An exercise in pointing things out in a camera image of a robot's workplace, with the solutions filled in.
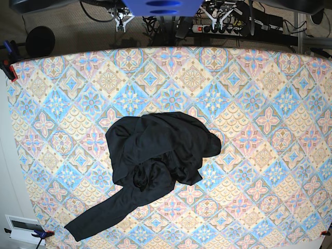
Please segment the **black long-sleeve t-shirt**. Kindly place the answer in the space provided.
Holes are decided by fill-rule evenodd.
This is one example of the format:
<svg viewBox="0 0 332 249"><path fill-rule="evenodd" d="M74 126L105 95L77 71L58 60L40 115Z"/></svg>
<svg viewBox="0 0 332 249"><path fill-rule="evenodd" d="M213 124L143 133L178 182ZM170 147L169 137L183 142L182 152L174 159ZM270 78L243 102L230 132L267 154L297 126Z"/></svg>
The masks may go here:
<svg viewBox="0 0 332 249"><path fill-rule="evenodd" d="M176 183L201 181L203 159L219 155L222 148L201 121L181 112L123 117L105 137L113 182L121 189L66 225L76 241L118 224L170 193Z"/></svg>

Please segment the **white power strip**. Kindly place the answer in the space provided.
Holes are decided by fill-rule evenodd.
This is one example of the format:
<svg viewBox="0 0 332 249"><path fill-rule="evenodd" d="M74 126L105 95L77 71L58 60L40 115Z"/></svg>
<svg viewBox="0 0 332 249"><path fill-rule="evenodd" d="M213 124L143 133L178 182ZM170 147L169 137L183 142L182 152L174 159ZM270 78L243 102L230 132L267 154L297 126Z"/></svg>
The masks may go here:
<svg viewBox="0 0 332 249"><path fill-rule="evenodd" d="M240 34L240 27L233 27L232 25L215 26L205 24L194 24L191 28L193 33L196 34L216 34L216 35L232 35L232 36L242 36Z"/></svg>

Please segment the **patterned tile tablecloth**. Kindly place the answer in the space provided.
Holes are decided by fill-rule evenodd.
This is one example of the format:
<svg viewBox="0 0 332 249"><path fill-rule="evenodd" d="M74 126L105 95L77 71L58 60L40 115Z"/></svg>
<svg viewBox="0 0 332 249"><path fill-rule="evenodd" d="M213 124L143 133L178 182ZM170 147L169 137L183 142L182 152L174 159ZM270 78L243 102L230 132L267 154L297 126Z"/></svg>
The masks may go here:
<svg viewBox="0 0 332 249"><path fill-rule="evenodd" d="M129 48L14 65L5 89L32 208L49 248L319 248L331 224L331 62L226 48ZM64 229L119 187L105 132L183 112L222 142L177 184L77 242Z"/></svg>

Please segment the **black round stool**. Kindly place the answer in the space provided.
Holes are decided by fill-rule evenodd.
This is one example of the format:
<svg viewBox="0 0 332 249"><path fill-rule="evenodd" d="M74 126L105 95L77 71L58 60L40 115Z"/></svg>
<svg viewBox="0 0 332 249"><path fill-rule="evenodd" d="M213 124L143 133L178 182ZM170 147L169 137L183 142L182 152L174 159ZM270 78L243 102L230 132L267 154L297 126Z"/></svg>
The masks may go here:
<svg viewBox="0 0 332 249"><path fill-rule="evenodd" d="M46 26L38 26L32 29L25 41L25 48L30 58L49 56L55 46L55 35Z"/></svg>

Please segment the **lower left table clamp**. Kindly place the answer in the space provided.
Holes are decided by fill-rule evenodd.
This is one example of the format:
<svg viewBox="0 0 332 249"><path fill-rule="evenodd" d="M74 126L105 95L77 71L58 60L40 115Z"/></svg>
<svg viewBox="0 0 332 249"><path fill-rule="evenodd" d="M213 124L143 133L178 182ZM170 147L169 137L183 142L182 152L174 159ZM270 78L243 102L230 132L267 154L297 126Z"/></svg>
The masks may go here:
<svg viewBox="0 0 332 249"><path fill-rule="evenodd" d="M4 228L4 232L10 234L9 238L29 244L36 245L36 248L46 245L46 239L54 236L53 231L21 230Z"/></svg>

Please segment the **table clamp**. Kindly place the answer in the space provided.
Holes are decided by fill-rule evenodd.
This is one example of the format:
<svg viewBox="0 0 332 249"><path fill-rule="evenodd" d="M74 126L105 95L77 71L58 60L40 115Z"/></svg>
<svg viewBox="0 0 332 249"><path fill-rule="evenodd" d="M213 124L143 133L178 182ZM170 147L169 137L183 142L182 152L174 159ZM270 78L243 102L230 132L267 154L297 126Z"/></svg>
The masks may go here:
<svg viewBox="0 0 332 249"><path fill-rule="evenodd" d="M9 238L29 244L36 245L36 248L46 245L46 239L54 236L53 231L21 230L4 228L4 232L10 234Z"/></svg>
<svg viewBox="0 0 332 249"><path fill-rule="evenodd" d="M12 66L13 63L16 63L18 60L17 50L14 46L15 42L12 40L9 42L8 40L4 41L4 44L1 46L1 49L6 49L8 51L8 59L1 60L1 70L5 73L5 75L12 82L18 79L16 71Z"/></svg>
<svg viewBox="0 0 332 249"><path fill-rule="evenodd" d="M331 233L329 231L323 231L320 236L331 236Z"/></svg>

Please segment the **upper left table clamp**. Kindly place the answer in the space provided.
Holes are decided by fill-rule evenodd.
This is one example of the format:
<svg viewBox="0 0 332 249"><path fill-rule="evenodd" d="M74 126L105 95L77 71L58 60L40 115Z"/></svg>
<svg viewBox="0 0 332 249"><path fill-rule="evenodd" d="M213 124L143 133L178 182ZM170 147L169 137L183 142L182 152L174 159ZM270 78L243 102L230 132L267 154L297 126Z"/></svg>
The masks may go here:
<svg viewBox="0 0 332 249"><path fill-rule="evenodd" d="M5 75L12 82L18 79L16 71L12 66L13 63L16 63L18 60L17 50L14 46L15 42L12 40L9 42L8 40L4 41L4 44L1 46L1 49L6 49L8 51L8 59L1 60L1 70L5 73Z"/></svg>

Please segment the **lower right table clamp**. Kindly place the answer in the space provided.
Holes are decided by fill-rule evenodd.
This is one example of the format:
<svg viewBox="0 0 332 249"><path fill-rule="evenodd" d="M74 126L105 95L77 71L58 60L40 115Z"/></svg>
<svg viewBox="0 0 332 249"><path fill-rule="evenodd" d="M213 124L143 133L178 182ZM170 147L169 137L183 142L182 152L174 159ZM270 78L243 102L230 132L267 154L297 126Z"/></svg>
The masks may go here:
<svg viewBox="0 0 332 249"><path fill-rule="evenodd" d="M320 236L331 236L331 233L329 231L323 231Z"/></svg>

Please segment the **white wall outlet box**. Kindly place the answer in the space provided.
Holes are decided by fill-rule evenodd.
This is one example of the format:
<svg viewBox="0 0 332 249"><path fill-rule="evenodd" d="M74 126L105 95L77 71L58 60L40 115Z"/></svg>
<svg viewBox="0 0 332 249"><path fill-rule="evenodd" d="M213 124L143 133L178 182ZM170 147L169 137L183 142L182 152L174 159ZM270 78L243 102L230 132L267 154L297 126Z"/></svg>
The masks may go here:
<svg viewBox="0 0 332 249"><path fill-rule="evenodd" d="M22 218L5 214L9 230L11 231L9 238L30 244L37 245L39 238L32 236L34 230L41 231L42 227L36 219Z"/></svg>

